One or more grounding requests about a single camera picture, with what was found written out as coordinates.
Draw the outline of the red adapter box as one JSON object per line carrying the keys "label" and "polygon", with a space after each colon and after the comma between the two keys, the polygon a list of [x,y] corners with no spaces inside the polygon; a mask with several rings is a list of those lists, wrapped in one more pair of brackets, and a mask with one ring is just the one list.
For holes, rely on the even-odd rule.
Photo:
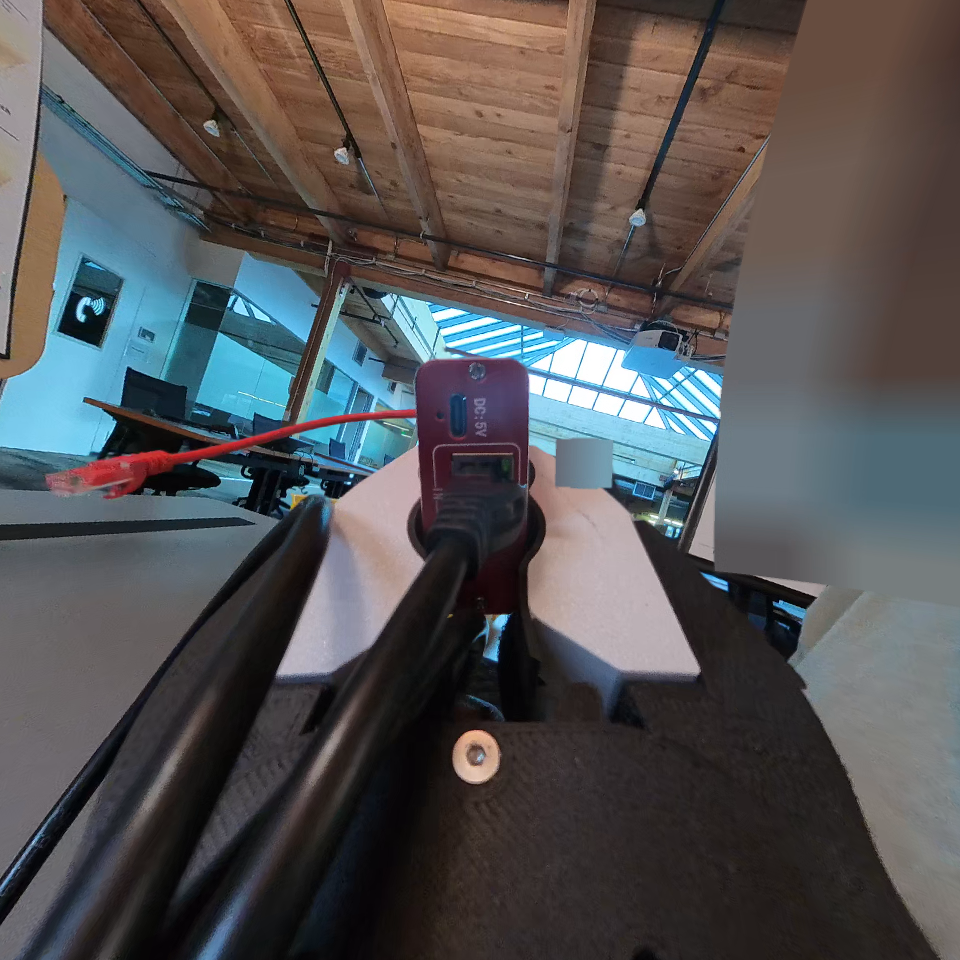
{"label": "red adapter box", "polygon": [[444,494],[458,481],[515,484],[528,496],[530,380],[511,358],[437,359],[414,380],[420,487],[426,536]]}

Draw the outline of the wooden office desk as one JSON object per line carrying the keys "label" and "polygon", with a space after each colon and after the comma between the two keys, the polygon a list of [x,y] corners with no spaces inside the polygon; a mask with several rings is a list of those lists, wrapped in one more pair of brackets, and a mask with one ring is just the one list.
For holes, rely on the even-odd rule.
{"label": "wooden office desk", "polygon": [[275,460],[303,462],[313,460],[312,455],[309,453],[287,453],[274,450],[263,445],[254,444],[252,438],[242,438],[240,440],[230,440],[227,443],[217,443],[216,441],[223,441],[226,437],[216,435],[195,425],[181,424],[90,397],[84,397],[82,403],[107,414],[114,420],[116,425],[124,426],[127,431],[132,430],[141,434],[155,434],[158,437],[162,437],[162,450],[165,450],[166,446],[171,445],[173,439],[177,438],[183,451],[191,450],[191,454],[189,455],[191,462],[201,459],[229,460],[241,454]]}

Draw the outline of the person's torso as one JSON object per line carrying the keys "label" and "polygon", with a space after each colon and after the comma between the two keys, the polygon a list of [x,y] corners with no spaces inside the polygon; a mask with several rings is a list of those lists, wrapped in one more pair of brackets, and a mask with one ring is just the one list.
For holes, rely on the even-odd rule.
{"label": "person's torso", "polygon": [[826,586],[790,663],[896,890],[958,958],[958,606]]}

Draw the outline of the phone icon wall sign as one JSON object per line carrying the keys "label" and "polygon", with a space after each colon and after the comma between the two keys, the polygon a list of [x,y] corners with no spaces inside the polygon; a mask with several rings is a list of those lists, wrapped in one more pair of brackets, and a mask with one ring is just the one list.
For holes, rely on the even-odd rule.
{"label": "phone icon wall sign", "polygon": [[54,332],[92,349],[102,349],[123,285],[120,274],[81,255]]}

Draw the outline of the wooden support post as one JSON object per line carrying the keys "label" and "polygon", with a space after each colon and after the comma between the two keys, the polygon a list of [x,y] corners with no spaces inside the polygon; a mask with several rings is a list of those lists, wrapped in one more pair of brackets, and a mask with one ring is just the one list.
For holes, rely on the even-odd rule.
{"label": "wooden support post", "polygon": [[330,268],[319,294],[316,313],[290,388],[285,409],[285,419],[290,424],[306,420],[350,284],[349,265],[336,262]]}

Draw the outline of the wooden easel board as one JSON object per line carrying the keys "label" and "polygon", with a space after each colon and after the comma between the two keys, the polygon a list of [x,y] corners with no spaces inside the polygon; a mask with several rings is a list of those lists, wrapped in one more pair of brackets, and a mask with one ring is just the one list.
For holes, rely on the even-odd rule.
{"label": "wooden easel board", "polygon": [[30,371],[46,348],[65,220],[66,195],[49,161],[39,151],[16,274],[10,355],[1,361],[2,383]]}

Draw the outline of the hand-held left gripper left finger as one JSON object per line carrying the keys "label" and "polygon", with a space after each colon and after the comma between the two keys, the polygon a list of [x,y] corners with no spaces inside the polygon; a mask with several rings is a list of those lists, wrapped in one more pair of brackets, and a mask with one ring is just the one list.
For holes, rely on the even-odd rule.
{"label": "hand-held left gripper left finger", "polygon": [[408,533],[420,487],[412,449],[335,503],[328,546],[279,681],[331,677],[372,646],[424,565]]}

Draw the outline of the black office chair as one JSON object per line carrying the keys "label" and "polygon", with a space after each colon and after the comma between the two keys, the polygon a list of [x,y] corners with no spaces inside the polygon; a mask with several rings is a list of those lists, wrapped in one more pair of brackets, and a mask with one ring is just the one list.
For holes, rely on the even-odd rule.
{"label": "black office chair", "polygon": [[[187,389],[152,377],[131,367],[126,368],[121,396],[121,407],[154,419],[171,423],[186,422]],[[115,418],[115,426],[103,444],[99,460],[116,455],[149,450],[179,453],[186,440],[169,431],[147,426],[129,418]],[[195,463],[177,465],[173,471],[157,474],[135,492],[154,496],[174,497],[188,491],[212,490],[219,487],[220,478],[214,472]]]}

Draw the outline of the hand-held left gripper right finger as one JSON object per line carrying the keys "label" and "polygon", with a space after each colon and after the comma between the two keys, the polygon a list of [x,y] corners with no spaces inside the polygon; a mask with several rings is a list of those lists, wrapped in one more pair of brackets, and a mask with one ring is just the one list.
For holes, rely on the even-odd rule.
{"label": "hand-held left gripper right finger", "polygon": [[630,681],[694,682],[700,665],[630,513],[601,488],[556,485],[556,459],[530,449],[545,532],[527,598],[545,668],[587,685],[611,714]]}

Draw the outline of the glass skylight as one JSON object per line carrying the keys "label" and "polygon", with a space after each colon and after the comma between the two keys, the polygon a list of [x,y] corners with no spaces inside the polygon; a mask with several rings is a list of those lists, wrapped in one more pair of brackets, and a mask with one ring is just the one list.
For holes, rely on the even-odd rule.
{"label": "glass skylight", "polygon": [[535,396],[700,440],[719,424],[722,377],[684,366],[667,376],[630,370],[625,351],[553,331],[428,304],[452,354],[507,358],[529,371]]}

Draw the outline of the instruction poster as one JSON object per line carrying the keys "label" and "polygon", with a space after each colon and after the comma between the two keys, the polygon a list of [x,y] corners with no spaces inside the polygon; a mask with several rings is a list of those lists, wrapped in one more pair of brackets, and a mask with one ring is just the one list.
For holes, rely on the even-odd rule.
{"label": "instruction poster", "polygon": [[18,263],[40,128],[42,1],[1,3],[1,357],[11,358]]}

